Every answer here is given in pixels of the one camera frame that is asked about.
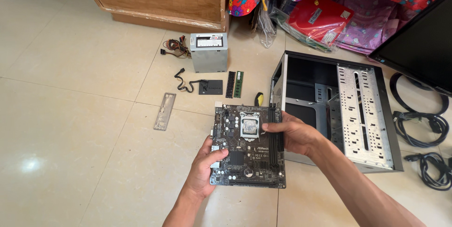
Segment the green ram stick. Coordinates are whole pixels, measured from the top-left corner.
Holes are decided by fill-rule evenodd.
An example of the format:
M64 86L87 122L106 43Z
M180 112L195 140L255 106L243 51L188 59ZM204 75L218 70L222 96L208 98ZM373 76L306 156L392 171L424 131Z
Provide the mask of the green ram stick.
M242 81L243 81L243 72L237 71L237 78L235 79L235 90L234 97L240 98L242 95Z

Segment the tiled floor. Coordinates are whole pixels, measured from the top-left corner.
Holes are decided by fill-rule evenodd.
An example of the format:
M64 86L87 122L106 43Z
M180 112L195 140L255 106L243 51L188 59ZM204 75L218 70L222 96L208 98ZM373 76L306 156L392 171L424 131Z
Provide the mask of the tiled floor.
M228 69L245 72L242 98L268 102L269 81L285 49L326 56L279 30L265 49L234 18ZM171 209L191 161L212 125L216 96L180 92L174 79L195 74L190 59L158 54L182 33L115 22L93 0L0 0L0 226L159 226ZM348 51L328 57L368 63ZM383 68L387 87L394 73ZM439 108L434 93L406 80L401 95L414 109ZM153 130L164 92L177 93L166 132ZM389 94L391 108L403 110ZM452 111L444 115L452 120ZM428 126L410 134L433 139ZM418 149L400 139L402 155L452 156L452 138ZM450 226L452 193L427 188L417 163L405 172L369 174L428 226ZM355 226L315 166L287 162L287 189L217 187L196 226Z

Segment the red bag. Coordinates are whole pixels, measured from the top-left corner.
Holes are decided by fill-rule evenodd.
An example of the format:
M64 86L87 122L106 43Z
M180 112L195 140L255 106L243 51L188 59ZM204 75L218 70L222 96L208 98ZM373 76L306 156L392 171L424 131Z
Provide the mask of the red bag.
M288 24L330 47L353 14L352 10L331 0L302 0L290 14Z

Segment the hand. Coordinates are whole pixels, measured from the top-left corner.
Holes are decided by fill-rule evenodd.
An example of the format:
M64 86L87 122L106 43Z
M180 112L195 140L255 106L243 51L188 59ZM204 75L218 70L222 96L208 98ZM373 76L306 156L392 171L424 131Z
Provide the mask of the hand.
M284 148L311 158L312 149L327 139L314 127L282 111L281 123L262 124L266 132L284 132Z
M192 163L189 176L185 181L182 190L185 190L190 195L203 200L209 196L215 185L209 183L210 179L210 165L216 161L222 160L228 155L227 149L220 149L211 152L212 139L207 136L204 144L199 149L198 154Z

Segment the monitor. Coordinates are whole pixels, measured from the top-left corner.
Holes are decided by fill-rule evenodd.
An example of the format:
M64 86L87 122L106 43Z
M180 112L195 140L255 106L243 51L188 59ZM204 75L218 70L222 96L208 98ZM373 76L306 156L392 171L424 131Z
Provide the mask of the monitor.
M452 97L452 0L435 0L369 57Z

